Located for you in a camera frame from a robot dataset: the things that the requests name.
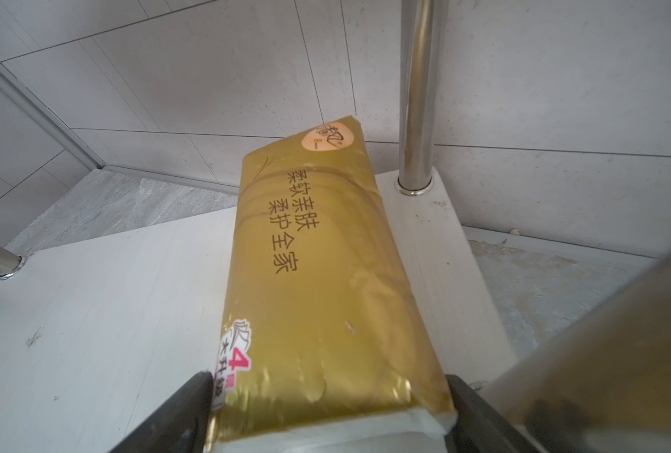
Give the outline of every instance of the plastic wrap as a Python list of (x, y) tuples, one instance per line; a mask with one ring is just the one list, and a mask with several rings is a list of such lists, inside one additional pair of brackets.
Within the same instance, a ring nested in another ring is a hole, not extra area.
[(456, 421), (353, 117), (243, 160), (209, 441), (273, 450)]

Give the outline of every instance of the chrome pole base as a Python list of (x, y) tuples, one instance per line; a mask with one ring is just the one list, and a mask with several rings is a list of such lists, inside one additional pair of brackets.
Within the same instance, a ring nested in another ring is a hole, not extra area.
[(419, 196), (419, 195), (427, 194), (428, 192), (431, 191), (431, 188), (433, 187), (433, 177), (428, 181), (428, 185), (426, 187), (420, 188), (417, 191), (413, 191), (409, 188), (403, 187), (401, 185), (401, 181), (399, 181), (398, 178), (395, 179), (394, 186), (396, 187), (396, 190), (399, 191), (400, 194), (408, 195), (408, 196)]
[(16, 273), (21, 270), (24, 264), (26, 264), (26, 257), (21, 257), (21, 261), (19, 261), (18, 266), (14, 267), (14, 269), (11, 272), (7, 273), (6, 275), (0, 276), (0, 279), (8, 280), (9, 278), (15, 276)]

